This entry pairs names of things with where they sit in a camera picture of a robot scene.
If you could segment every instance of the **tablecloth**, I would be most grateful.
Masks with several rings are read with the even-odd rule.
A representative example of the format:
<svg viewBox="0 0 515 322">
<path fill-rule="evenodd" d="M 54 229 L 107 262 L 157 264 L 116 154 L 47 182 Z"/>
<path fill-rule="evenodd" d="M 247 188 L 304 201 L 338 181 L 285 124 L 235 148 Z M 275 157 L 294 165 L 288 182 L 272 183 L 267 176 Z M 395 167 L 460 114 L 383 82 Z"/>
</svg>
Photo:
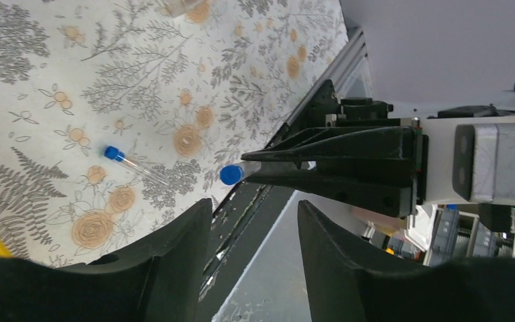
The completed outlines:
<svg viewBox="0 0 515 322">
<path fill-rule="evenodd" d="M 0 238 L 90 262 L 231 189 L 347 41 L 338 0 L 0 1 Z M 102 156 L 117 146 L 168 181 Z"/>
</svg>

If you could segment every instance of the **blue cap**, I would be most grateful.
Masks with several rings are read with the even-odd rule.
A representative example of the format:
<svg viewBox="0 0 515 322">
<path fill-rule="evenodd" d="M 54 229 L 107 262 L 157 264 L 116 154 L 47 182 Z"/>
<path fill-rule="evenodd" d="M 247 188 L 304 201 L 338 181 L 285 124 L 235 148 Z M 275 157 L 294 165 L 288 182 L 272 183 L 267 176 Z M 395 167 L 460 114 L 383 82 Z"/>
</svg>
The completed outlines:
<svg viewBox="0 0 515 322">
<path fill-rule="evenodd" d="M 243 178 L 243 170 L 240 166 L 230 164 L 220 170 L 220 180 L 231 186 L 237 184 Z"/>
<path fill-rule="evenodd" d="M 119 151 L 115 146 L 108 146 L 107 149 L 103 152 L 103 155 L 110 160 L 115 160 L 118 162 L 123 161 L 125 159 L 125 153 Z"/>
</svg>

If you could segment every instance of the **test tube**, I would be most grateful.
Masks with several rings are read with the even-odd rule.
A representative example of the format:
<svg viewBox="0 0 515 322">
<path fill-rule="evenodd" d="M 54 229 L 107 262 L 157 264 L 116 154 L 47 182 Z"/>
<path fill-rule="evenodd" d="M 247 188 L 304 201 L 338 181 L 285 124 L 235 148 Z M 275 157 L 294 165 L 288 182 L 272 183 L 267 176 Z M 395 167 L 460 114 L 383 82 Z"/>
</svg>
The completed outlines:
<svg viewBox="0 0 515 322">
<path fill-rule="evenodd" d="M 259 161 L 243 161 L 234 164 L 228 164 L 220 170 L 220 180 L 231 186 L 237 184 L 251 174 L 260 171 L 262 163 Z"/>
<path fill-rule="evenodd" d="M 108 146 L 107 149 L 103 152 L 103 155 L 108 159 L 115 161 L 116 163 L 128 168 L 129 170 L 134 171 L 135 173 L 141 175 L 145 179 L 152 181 L 156 184 L 168 185 L 168 183 L 160 176 L 157 172 L 153 171 L 151 168 L 142 164 L 135 158 L 125 157 L 125 153 L 119 151 L 115 146 Z"/>
</svg>

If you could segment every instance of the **table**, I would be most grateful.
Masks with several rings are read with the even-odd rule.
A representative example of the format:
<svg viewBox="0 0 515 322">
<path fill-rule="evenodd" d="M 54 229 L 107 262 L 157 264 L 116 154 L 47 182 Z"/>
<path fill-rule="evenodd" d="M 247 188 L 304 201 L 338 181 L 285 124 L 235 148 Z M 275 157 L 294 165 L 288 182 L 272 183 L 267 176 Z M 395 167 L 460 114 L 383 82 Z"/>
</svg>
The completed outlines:
<svg viewBox="0 0 515 322">
<path fill-rule="evenodd" d="M 262 148 L 345 45 L 334 0 L 0 1 L 0 238 L 90 262 L 217 207 L 219 170 Z M 164 189 L 102 157 L 150 165 Z"/>
</svg>

